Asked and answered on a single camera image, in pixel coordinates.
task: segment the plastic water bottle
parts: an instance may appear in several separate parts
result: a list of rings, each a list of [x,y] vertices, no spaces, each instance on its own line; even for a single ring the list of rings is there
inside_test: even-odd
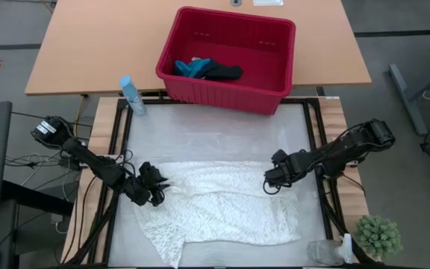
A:
[[[119,85],[122,88],[122,93],[127,99],[128,104],[137,116],[143,116],[147,113],[146,106],[140,97],[139,91],[131,82],[131,76],[127,75],[121,78]]]
[[[312,241],[308,244],[308,258],[324,265],[352,263],[352,239],[344,234],[343,243],[333,240]]]

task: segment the wooden table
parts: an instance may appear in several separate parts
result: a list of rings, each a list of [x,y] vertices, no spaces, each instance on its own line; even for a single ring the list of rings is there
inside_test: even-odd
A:
[[[119,93],[131,75],[142,90],[165,86],[155,66],[180,7],[290,19],[296,24],[294,85],[371,82],[341,0],[59,0],[34,65],[28,95]]]
[[[101,98],[99,101],[99,106],[96,112],[96,118],[94,120],[93,132],[90,136],[89,149],[95,154],[107,154],[109,149],[110,137],[113,128],[113,121],[116,114],[116,105],[118,98]],[[322,119],[325,126],[326,136],[328,142],[333,141],[341,132],[346,130],[346,121],[344,119],[343,109],[341,108],[341,102],[337,97],[326,97],[320,98],[320,105],[322,111]],[[314,134],[318,134],[317,123],[314,117],[314,113],[311,113],[312,123],[314,124]],[[121,123],[125,122],[125,115],[122,115]],[[124,124],[119,127],[118,137],[122,137],[124,129]],[[320,136],[315,137],[317,139],[318,146],[320,144]],[[116,145],[116,153],[120,152],[120,143]],[[356,168],[346,168],[345,174],[356,182],[361,183],[358,169]],[[72,211],[72,218],[69,224],[69,229],[67,232],[66,243],[64,245],[63,257],[66,255],[69,245],[71,244],[72,234],[74,225],[76,225],[75,233],[75,243],[74,247],[71,249],[68,255],[70,259],[76,252],[77,242],[79,239],[79,227],[81,226],[81,213],[82,213],[82,197],[87,192],[87,186],[89,182],[94,177],[90,170],[84,170],[81,176],[81,182],[78,190],[77,203],[75,206],[78,207],[78,217],[77,223],[74,221],[75,210]],[[87,238],[92,220],[96,213],[97,205],[99,202],[99,194],[102,187],[101,180],[95,180],[87,193],[87,201],[84,208],[84,225],[82,227],[81,241],[84,243]],[[368,215],[368,208],[366,204],[366,199],[364,197],[363,191],[353,183],[343,178],[338,179],[337,189],[340,195],[340,202],[343,210],[344,220],[346,222],[346,228],[353,232],[355,228],[355,222],[363,215]],[[336,228],[333,227],[334,235],[337,235]],[[102,260],[102,250],[103,243],[105,241],[106,231],[103,230],[99,236],[98,241],[98,252],[96,255],[96,262]]]

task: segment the metal table leg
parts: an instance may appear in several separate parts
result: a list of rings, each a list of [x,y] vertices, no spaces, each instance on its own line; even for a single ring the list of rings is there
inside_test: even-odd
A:
[[[417,107],[417,100],[425,91],[430,89],[430,76],[419,85],[409,87],[402,77],[397,65],[390,64],[389,73],[393,76],[394,82],[396,83],[396,88],[402,97],[402,101],[404,101],[404,105],[408,110],[409,116],[411,116],[411,120],[414,124],[417,134],[426,135],[426,124],[424,123],[423,117],[421,116],[419,108]]]

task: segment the gray floor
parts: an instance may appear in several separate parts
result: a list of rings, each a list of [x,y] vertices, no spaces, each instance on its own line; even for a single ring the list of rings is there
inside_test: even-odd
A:
[[[395,31],[430,29],[430,0],[343,0],[354,31]],[[42,4],[16,3],[0,0],[0,45],[40,43],[51,14]],[[341,96],[349,125],[373,117],[386,120],[397,142],[389,151],[372,154],[361,165],[361,178],[367,192],[371,214],[388,217],[399,224],[404,250],[386,259],[390,265],[430,268],[430,158],[420,150],[422,138],[413,130],[402,101],[389,75],[387,65],[395,63],[409,84],[430,70],[430,36],[358,38],[358,45],[373,79],[369,86],[326,87],[329,96]],[[45,116],[60,115],[72,119],[79,96],[28,97],[24,94],[37,50],[0,51],[3,61],[0,72],[0,101],[10,100],[18,112]],[[313,95],[312,88],[295,89],[293,95]],[[91,96],[84,106],[83,116],[93,116],[98,97]],[[430,126],[430,102],[422,102],[426,122]],[[51,154],[35,143],[29,131],[37,119],[13,115],[7,154],[11,157],[37,152]],[[81,130],[88,135],[88,130]],[[36,187],[65,172],[63,168],[44,168],[28,187]],[[6,180],[21,183],[32,170],[26,168],[5,171]],[[61,182],[48,185],[49,193],[62,196]],[[20,221],[36,212],[22,209]],[[21,269],[55,265],[53,249],[60,255],[59,235],[50,224],[49,216],[25,227],[26,238],[42,240],[23,245]]]

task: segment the blue bottle cap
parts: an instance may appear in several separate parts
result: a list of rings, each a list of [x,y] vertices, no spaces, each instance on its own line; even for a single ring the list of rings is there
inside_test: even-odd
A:
[[[119,86],[120,87],[125,87],[125,86],[127,86],[127,85],[129,85],[131,83],[131,80],[132,80],[131,76],[126,75],[125,77],[123,77],[123,78],[120,79]]]

